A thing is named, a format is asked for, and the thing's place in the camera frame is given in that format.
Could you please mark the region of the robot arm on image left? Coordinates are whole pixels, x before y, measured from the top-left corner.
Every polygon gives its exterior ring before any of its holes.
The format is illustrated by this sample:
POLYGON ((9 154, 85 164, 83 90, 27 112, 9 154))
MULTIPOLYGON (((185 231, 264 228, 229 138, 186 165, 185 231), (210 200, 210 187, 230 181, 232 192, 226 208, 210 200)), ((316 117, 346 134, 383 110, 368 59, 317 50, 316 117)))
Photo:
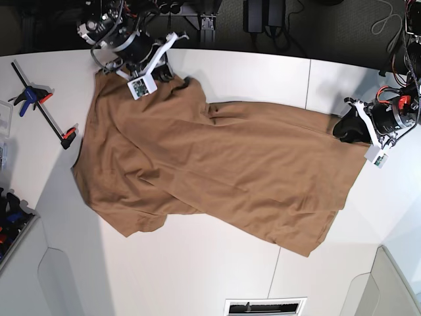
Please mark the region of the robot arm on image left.
POLYGON ((188 39, 185 32, 170 32, 154 38, 148 24, 161 14, 168 1, 88 1, 98 5, 77 27, 78 35, 90 46, 95 63, 104 74, 115 73, 126 80, 151 74, 169 82, 174 73, 167 51, 176 41, 188 39))

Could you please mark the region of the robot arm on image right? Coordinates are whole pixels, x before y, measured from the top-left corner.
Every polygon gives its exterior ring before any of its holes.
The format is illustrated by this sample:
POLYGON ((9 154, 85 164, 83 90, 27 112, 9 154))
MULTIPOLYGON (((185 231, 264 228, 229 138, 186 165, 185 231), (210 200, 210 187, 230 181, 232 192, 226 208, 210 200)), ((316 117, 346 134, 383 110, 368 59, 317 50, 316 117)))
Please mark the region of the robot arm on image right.
POLYGON ((366 143, 383 156, 420 124, 420 2, 405 1, 399 31, 389 44, 389 62, 379 71, 390 71, 399 85, 380 87, 372 101, 347 97, 351 108, 333 128, 345 143, 366 143))

